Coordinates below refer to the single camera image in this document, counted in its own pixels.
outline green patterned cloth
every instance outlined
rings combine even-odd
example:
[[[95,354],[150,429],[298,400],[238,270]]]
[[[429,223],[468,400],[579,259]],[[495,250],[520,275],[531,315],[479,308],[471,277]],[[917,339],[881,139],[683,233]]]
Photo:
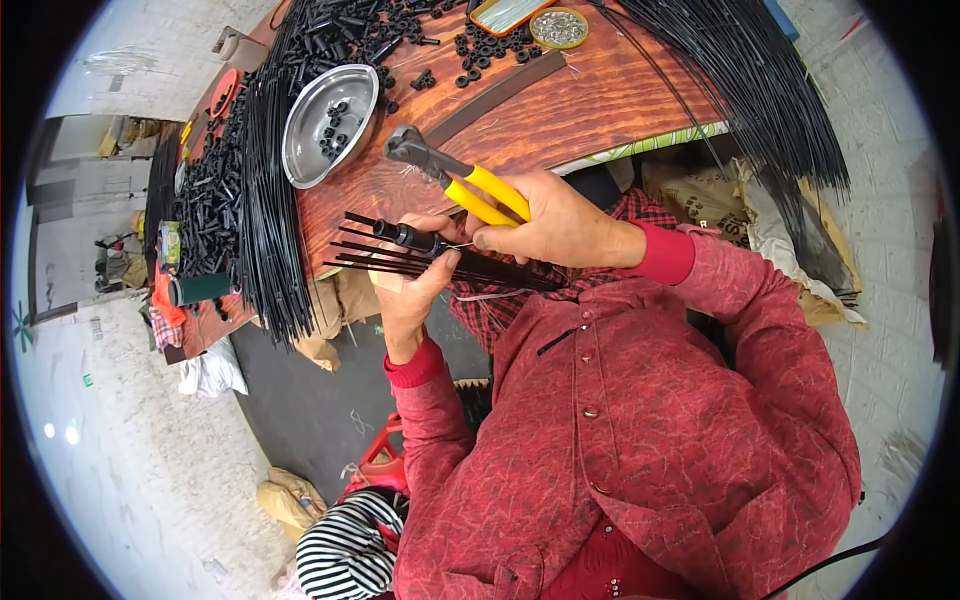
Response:
[[[703,125],[703,129],[707,134],[707,137],[714,137],[715,135],[720,135],[721,133],[727,133],[730,131],[730,128],[727,127],[726,121],[705,124]],[[617,146],[616,148],[610,148],[609,150],[604,150],[603,152],[598,152],[595,155],[587,156],[585,158],[577,158],[576,160],[571,160],[570,162],[562,164],[559,167],[554,167],[551,170],[557,175],[566,175],[567,173],[572,173],[578,169],[584,169],[601,162],[610,162],[611,160],[616,160],[624,156],[638,155],[641,152],[656,150],[657,148],[666,148],[667,146],[673,146],[674,144],[683,144],[685,142],[691,142],[700,138],[700,130],[691,126],[675,132],[663,133],[661,135],[655,135],[653,137],[641,139],[636,142],[624,144],[623,146]]]

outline woman's right hand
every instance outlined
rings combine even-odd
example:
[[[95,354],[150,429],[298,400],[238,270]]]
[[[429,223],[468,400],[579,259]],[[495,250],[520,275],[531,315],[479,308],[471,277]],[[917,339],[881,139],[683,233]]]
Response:
[[[530,203],[530,223],[489,226],[471,214],[467,234],[478,249],[513,254],[520,264],[534,258],[576,268],[631,268],[643,260],[643,229],[610,217],[559,176],[540,171],[501,179]],[[498,209],[513,214],[505,206]]]

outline black and white striped fabric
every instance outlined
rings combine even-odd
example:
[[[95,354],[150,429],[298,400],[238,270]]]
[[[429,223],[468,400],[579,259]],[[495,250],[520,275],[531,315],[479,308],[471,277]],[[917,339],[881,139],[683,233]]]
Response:
[[[405,500],[388,495],[395,504]],[[353,492],[331,506],[297,544],[303,591],[317,600],[365,600],[392,589],[396,554],[387,550],[376,523],[399,536],[400,513],[384,494],[370,490]]]

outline hand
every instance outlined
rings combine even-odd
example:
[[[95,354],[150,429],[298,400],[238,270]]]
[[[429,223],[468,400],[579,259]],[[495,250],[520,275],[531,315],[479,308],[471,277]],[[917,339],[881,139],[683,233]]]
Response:
[[[564,267],[635,267],[646,253],[643,229],[617,221],[590,203],[559,176],[546,171],[502,178],[530,203],[530,223],[489,226],[467,217],[467,234],[480,250],[513,254]],[[488,203],[496,200],[484,195]],[[507,214],[509,209],[500,206]]]
[[[405,214],[399,220],[421,231],[437,231],[448,241],[457,240],[457,231],[448,217]],[[385,245],[390,250],[402,251],[393,244]],[[395,365],[405,365],[413,359],[423,341],[423,323],[430,314],[430,306],[453,276],[453,269],[460,260],[460,253],[448,250],[434,259],[430,267],[416,279],[406,279],[399,292],[374,285],[373,290],[380,300],[380,315],[383,317],[383,337],[387,343],[387,356]]]

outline black mat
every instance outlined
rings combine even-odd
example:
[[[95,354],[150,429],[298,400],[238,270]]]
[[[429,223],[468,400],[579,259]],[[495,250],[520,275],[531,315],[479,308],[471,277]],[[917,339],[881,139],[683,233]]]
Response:
[[[449,293],[434,302],[427,321],[430,336],[444,350],[454,379],[487,377],[489,358],[476,340],[450,316]],[[383,374],[384,344],[379,315],[352,325],[333,340],[342,364],[327,372],[298,353],[274,349],[252,324],[230,339],[247,377],[249,396],[237,400],[264,453],[276,467],[309,479],[327,502],[335,502],[347,482],[344,465],[360,459],[372,438],[396,409]],[[366,423],[354,423],[350,413]]]

